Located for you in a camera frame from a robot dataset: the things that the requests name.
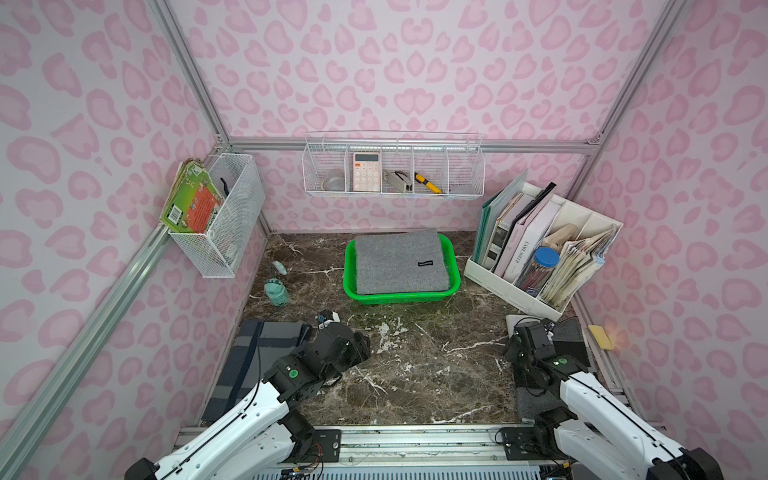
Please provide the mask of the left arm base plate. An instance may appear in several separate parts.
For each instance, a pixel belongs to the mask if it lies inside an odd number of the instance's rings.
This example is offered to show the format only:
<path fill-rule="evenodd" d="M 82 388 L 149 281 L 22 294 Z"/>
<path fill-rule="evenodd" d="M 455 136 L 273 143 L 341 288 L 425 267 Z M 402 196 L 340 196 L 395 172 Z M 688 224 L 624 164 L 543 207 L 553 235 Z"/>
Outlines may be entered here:
<path fill-rule="evenodd" d="M 342 445 L 342 430 L 315 429 L 301 438 L 293 447 L 285 463 L 337 463 Z"/>

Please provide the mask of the grey fuzzy scarf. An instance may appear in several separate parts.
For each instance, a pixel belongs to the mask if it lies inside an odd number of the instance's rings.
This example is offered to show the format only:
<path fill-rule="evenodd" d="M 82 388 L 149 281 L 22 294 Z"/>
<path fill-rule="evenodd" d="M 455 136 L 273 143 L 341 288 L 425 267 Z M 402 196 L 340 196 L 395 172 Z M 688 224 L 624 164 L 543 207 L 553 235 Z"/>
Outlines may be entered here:
<path fill-rule="evenodd" d="M 450 289 L 435 230 L 361 235 L 355 239 L 356 291 L 361 295 L 443 292 Z"/>

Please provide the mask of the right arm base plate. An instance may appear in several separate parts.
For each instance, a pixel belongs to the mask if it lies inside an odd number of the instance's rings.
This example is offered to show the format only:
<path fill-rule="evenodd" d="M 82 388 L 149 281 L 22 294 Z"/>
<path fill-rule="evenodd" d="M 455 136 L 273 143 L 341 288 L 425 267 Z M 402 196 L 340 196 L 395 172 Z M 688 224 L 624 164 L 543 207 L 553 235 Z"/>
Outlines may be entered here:
<path fill-rule="evenodd" d="M 533 426 L 502 427 L 494 434 L 494 442 L 504 449 L 508 461 L 560 461 L 566 457 L 537 440 Z"/>

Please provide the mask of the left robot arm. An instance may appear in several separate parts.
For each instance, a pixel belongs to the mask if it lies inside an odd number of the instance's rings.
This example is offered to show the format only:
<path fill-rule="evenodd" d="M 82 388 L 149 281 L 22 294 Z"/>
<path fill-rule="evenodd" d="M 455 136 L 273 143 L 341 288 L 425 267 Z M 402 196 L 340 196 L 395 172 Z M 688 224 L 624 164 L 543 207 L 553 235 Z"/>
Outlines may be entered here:
<path fill-rule="evenodd" d="M 126 479 L 249 479 L 294 460 L 326 460 L 298 405 L 371 357 L 367 335 L 329 322 L 314 339 L 274 362 L 256 386 L 191 442 L 158 461 L 141 458 Z"/>

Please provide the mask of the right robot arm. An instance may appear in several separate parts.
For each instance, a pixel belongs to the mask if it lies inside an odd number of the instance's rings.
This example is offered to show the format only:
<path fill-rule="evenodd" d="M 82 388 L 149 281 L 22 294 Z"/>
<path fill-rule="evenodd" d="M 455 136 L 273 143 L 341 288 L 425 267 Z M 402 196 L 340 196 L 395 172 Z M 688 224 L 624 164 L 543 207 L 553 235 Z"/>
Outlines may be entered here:
<path fill-rule="evenodd" d="M 574 460 L 599 479 L 722 479 L 713 456 L 689 450 L 657 430 L 609 392 L 576 358 L 557 352 L 550 324 L 523 317 L 504 356 L 533 386 L 560 401 L 535 417 L 525 452 Z"/>

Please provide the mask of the grey black checked scarf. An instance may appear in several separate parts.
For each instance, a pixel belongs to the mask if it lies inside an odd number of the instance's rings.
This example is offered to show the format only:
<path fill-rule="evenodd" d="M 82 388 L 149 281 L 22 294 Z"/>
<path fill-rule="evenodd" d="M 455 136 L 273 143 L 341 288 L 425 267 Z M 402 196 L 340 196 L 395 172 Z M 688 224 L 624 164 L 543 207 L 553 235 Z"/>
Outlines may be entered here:
<path fill-rule="evenodd" d="M 556 322 L 551 338 L 558 354 L 571 355 L 588 371 L 594 370 L 577 317 L 572 316 Z M 551 392 L 534 387 L 533 380 L 516 362 L 512 363 L 512 372 L 517 412 L 523 423 L 533 423 L 538 414 L 564 406 Z"/>

